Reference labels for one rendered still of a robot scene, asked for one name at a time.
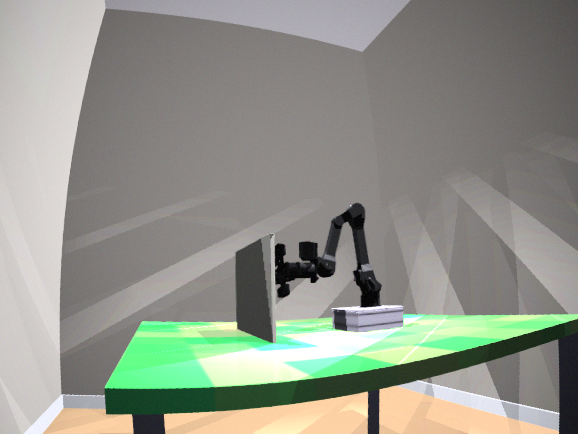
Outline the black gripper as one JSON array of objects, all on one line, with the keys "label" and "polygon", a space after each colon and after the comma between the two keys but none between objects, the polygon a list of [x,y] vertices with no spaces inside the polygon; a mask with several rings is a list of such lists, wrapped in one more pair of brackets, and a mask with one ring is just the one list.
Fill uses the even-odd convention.
[{"label": "black gripper", "polygon": [[279,273],[275,273],[275,285],[280,284],[277,289],[278,298],[290,295],[289,284],[286,284],[285,278],[302,278],[303,265],[297,263],[284,263],[283,257],[286,255],[286,247],[283,243],[275,246],[275,267],[279,267]]}]

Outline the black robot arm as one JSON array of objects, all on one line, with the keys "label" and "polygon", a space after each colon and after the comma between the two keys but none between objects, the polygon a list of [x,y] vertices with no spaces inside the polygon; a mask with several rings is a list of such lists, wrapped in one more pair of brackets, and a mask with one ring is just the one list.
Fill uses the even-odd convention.
[{"label": "black robot arm", "polygon": [[[303,265],[302,278],[311,278],[311,283],[319,279],[330,277],[335,272],[335,253],[339,244],[342,225],[348,222],[352,229],[354,245],[357,256],[357,268],[353,271],[354,281],[361,289],[361,306],[375,308],[380,305],[380,291],[382,285],[376,280],[373,269],[369,263],[365,241],[365,207],[361,203],[354,203],[346,211],[332,219],[330,232],[324,255],[318,257],[318,243],[299,242],[299,258],[310,263]],[[318,275],[317,275],[318,273]]]}]

